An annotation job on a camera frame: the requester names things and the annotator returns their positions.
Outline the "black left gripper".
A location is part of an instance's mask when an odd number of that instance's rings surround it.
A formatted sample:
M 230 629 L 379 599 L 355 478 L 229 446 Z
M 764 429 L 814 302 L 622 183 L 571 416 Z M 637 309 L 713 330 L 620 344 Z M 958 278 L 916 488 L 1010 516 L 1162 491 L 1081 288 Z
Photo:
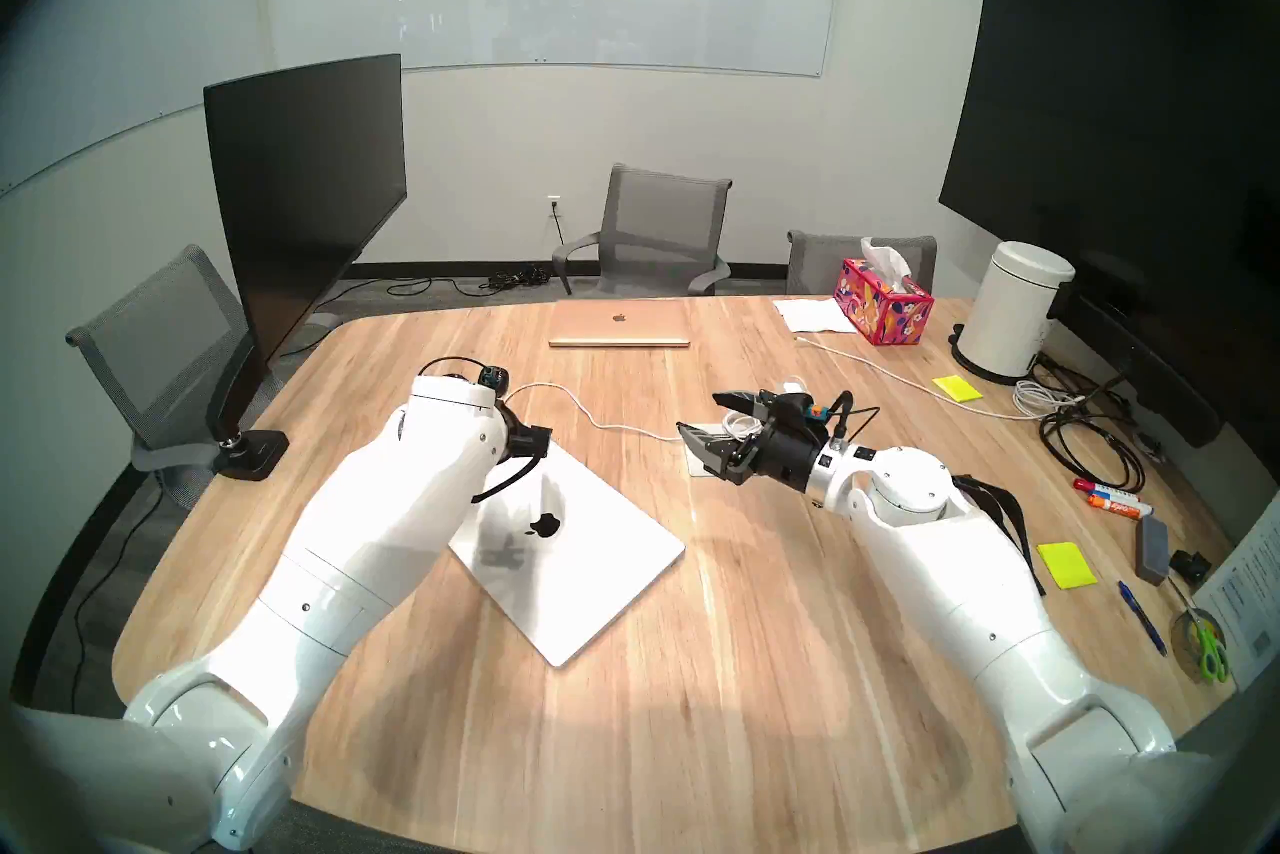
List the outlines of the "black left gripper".
M 498 463 L 521 458 L 532 458 L 535 461 L 547 458 L 550 438 L 553 437 L 550 428 L 529 425 L 520 420 L 504 420 L 504 424 L 506 440 Z

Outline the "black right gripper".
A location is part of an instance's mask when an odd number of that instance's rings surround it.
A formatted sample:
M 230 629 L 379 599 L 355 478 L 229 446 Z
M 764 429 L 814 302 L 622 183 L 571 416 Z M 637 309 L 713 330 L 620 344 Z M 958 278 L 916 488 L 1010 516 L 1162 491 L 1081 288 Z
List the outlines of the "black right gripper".
M 776 393 L 730 389 L 710 393 L 714 403 L 732 414 L 765 420 L 772 415 Z M 678 440 L 689 465 L 698 462 L 701 472 L 717 479 L 733 479 L 742 485 L 754 476 L 771 478 L 804 493 L 819 455 L 829 442 L 826 424 L 801 417 L 795 423 L 771 419 L 753 434 L 753 421 L 730 421 L 728 430 L 678 421 Z

